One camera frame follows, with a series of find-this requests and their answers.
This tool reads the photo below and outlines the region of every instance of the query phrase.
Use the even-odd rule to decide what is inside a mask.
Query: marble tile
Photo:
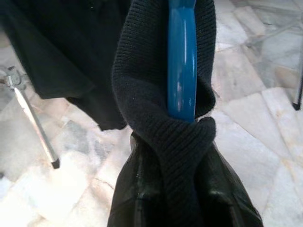
[[[293,0],[295,4],[303,11],[303,1],[302,0]]]
[[[124,135],[119,139],[119,144],[110,152],[92,182],[92,188],[96,195],[108,201],[109,205],[117,177],[131,153],[130,134],[131,130],[124,131]]]
[[[47,163],[36,132],[27,118],[0,122],[0,172],[16,181],[26,169],[39,163]]]
[[[221,111],[212,114],[217,123],[215,142],[242,180],[253,204],[264,212],[280,158],[260,140]]]
[[[262,92],[272,116],[278,124],[289,151],[303,165],[303,134],[299,128],[296,111],[282,88],[271,88]]]
[[[81,125],[83,128],[94,128],[97,126],[95,123],[85,112],[79,109],[77,106],[70,104],[63,118],[68,118]]]
[[[75,150],[88,155],[92,167],[97,170],[115,146],[111,140],[100,138],[74,121],[68,121],[52,140],[59,155]]]
[[[5,106],[5,108],[2,111],[0,111],[0,122],[11,121],[14,119],[26,119],[26,118],[27,117],[24,114],[15,96],[13,96],[13,98]]]
[[[274,64],[298,70],[302,38],[302,35],[291,31],[270,37],[263,42],[262,56]]]
[[[58,225],[46,220],[45,218],[40,218],[36,222],[31,223],[28,227],[58,227]]]
[[[3,84],[0,84],[0,113],[6,107],[6,105],[13,99],[14,92],[9,90]]]
[[[27,227],[40,219],[37,212],[14,192],[9,192],[0,201],[0,226]]]
[[[230,0],[214,0],[214,5],[217,15],[235,10],[235,6]]]
[[[250,6],[236,8],[234,14],[249,36],[265,35],[264,24]]]
[[[0,179],[0,201],[8,193],[8,191],[12,185],[13,185],[13,182],[10,181],[5,176]]]
[[[247,0],[231,0],[235,7],[244,7],[248,6]]]
[[[49,116],[60,120],[66,113],[69,105],[70,103],[65,98],[52,98],[46,100],[46,105],[42,110]]]
[[[261,94],[233,100],[222,110],[238,125],[283,158],[291,158],[278,126]]]
[[[276,81],[279,87],[295,89],[299,84],[299,72],[282,66],[275,68]]]
[[[216,42],[237,46],[248,39],[243,27],[233,13],[217,15]]]
[[[105,227],[107,226],[109,211],[110,207],[88,188],[62,226]]]
[[[238,99],[265,89],[240,47],[215,54],[212,80],[223,101]]]
[[[263,222],[266,227],[303,227],[303,203],[298,198],[291,174],[284,165],[277,172]]]
[[[299,18],[299,12],[289,10],[258,7],[253,9],[265,25],[271,25],[275,29],[288,25]]]
[[[292,176],[294,188],[303,204],[303,167],[292,161],[284,161],[284,165]]]
[[[300,111],[297,111],[296,115],[297,115],[297,120],[299,122],[301,133],[303,134],[303,109],[301,108]]]
[[[256,7],[299,10],[298,7],[291,0],[248,0],[248,3]]]
[[[37,114],[37,117],[49,141],[57,136],[61,128],[64,126],[64,122],[59,121],[45,113]]]
[[[263,59],[259,62],[254,63],[253,66],[263,84],[267,88],[277,87],[278,82],[275,74],[277,65]]]
[[[80,152],[61,156],[61,166],[29,168],[12,187],[42,217],[61,224],[93,178],[89,157]]]

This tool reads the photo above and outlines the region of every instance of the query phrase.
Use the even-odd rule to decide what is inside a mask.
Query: black rubber foot
[[[301,104],[293,103],[293,107],[295,110],[300,110],[301,109]]]
[[[57,159],[56,161],[52,162],[52,166],[54,169],[58,169],[60,167],[60,160]]]

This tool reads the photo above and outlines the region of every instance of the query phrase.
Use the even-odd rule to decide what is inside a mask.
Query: blue plastic handle
[[[193,122],[196,107],[196,0],[169,0],[168,112]]]

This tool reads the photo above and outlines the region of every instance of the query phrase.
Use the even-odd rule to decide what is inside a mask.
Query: black knit fabric
[[[211,89],[214,60],[213,0],[196,3],[196,117],[215,103]],[[194,174],[215,137],[215,122],[172,119],[166,110],[167,0],[134,0],[121,33],[113,67],[113,89],[123,117],[159,158],[165,186],[168,226],[203,226]]]

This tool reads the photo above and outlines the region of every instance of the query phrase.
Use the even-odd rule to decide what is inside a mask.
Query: chrome chair leg
[[[50,160],[53,168],[54,169],[59,168],[60,160],[59,160],[58,156],[56,155],[55,151],[53,150],[52,145],[48,141],[48,138],[31,106],[31,104],[29,103],[29,100],[28,100],[26,94],[23,91],[23,88],[25,86],[22,85],[22,79],[21,79],[19,72],[14,67],[11,67],[8,69],[1,67],[1,70],[3,70],[7,75],[5,76],[4,79],[0,80],[0,83],[6,84],[9,88],[14,90],[16,98],[17,98],[20,106],[22,107],[24,113],[26,114],[27,118],[32,123],[32,125],[41,141],[43,149],[44,149],[48,159]]]

